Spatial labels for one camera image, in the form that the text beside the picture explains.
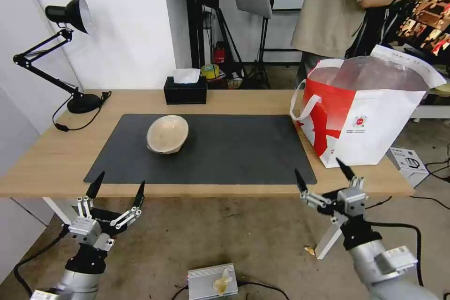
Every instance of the red and white bag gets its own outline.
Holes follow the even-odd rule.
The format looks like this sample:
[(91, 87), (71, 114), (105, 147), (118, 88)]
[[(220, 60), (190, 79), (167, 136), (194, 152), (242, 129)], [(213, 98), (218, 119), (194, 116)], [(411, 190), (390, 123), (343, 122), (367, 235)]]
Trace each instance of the red and white bag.
[(320, 61), (308, 74), (304, 109), (294, 115), (325, 167), (374, 165), (430, 88), (445, 84), (429, 64), (376, 46), (370, 56)]

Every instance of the concrete floor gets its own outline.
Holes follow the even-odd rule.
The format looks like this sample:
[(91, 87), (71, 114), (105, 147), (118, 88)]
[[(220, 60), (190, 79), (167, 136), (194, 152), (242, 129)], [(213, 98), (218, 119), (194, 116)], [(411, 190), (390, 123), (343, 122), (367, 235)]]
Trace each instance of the concrete floor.
[[(295, 74), (295, 69), (283, 72), (288, 82), (288, 73)], [(450, 127), (439, 120), (409, 122), (395, 145), (416, 150), (425, 163), (442, 161), (449, 135)], [(446, 177), (450, 170), (441, 174)], [(450, 205), (450, 184), (430, 177), (416, 195), (438, 198)], [(98, 199), (96, 206), (123, 211), (131, 202)], [(367, 217), (418, 226), (423, 234), (422, 273), (426, 287), (439, 298), (450, 289), (450, 211), (433, 201), (405, 197), (369, 210)], [(239, 279), (276, 285), (292, 300), (368, 299), (342, 240), (322, 261), (304, 250), (304, 246), (314, 246), (320, 240), (329, 224), (327, 217), (298, 198), (146, 199), (142, 217), (118, 236), (106, 260), (97, 299), (168, 300), (186, 284), (187, 270), (228, 262), (235, 264)], [(59, 231), (60, 222), (54, 218), (30, 252), (50, 242)], [(415, 252), (414, 231), (380, 228), (379, 232), (387, 248), (407, 245)], [(33, 289), (52, 286), (76, 249), (73, 239), (67, 236), (23, 267), (22, 274)], [(414, 270), (407, 277), (416, 283)], [(0, 285), (0, 300), (26, 298), (12, 274)], [(282, 298), (271, 290), (245, 286), (230, 299)], [(188, 293), (178, 299), (188, 299)]]

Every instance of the beige bowl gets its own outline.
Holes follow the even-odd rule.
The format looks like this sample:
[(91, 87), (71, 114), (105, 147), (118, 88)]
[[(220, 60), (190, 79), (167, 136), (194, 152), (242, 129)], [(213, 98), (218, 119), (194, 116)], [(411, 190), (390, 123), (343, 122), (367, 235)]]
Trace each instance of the beige bowl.
[(189, 126), (184, 118), (167, 115), (154, 121), (147, 132), (147, 148), (170, 154), (178, 152), (188, 137)]

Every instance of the desk lamp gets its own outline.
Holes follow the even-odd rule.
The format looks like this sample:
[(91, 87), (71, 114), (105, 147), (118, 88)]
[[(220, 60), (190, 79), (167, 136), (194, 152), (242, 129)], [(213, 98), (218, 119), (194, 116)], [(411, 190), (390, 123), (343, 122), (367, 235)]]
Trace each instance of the desk lamp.
[[(35, 73), (36, 75), (42, 77), (48, 82), (60, 87), (61, 89), (69, 92), (72, 96), (67, 102), (67, 109), (71, 113), (88, 113), (97, 108), (101, 108), (104, 101), (109, 97), (109, 93), (105, 93), (102, 98), (94, 94), (83, 94), (78, 90), (78, 87), (70, 85), (69, 83), (58, 80), (42, 70), (33, 66), (33, 62), (40, 59), (41, 57), (49, 54), (55, 49), (65, 45), (67, 42), (72, 40), (72, 32), (67, 25), (71, 24), (73, 27), (88, 34), (91, 27), (90, 12), (86, 0), (72, 0), (67, 6), (47, 6), (45, 8), (45, 16), (52, 22), (57, 23), (58, 27), (62, 28), (58, 33), (48, 38), (47, 40), (41, 42), (40, 44), (30, 48), (29, 50), (17, 54), (14, 56), (13, 61), (15, 64)], [(50, 41), (57, 39), (58, 37), (63, 38), (62, 42), (50, 47), (49, 49), (37, 50), (38, 48), (46, 45)], [(62, 131), (68, 131), (67, 127), (63, 128)]]

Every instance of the black tissue box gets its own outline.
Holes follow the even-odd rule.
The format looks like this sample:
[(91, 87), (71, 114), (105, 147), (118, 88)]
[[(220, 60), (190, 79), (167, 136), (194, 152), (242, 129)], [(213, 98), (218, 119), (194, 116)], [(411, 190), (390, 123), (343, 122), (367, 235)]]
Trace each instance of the black tissue box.
[(206, 104), (206, 78), (200, 76), (197, 83), (175, 83), (167, 78), (164, 85), (165, 102), (173, 104)]

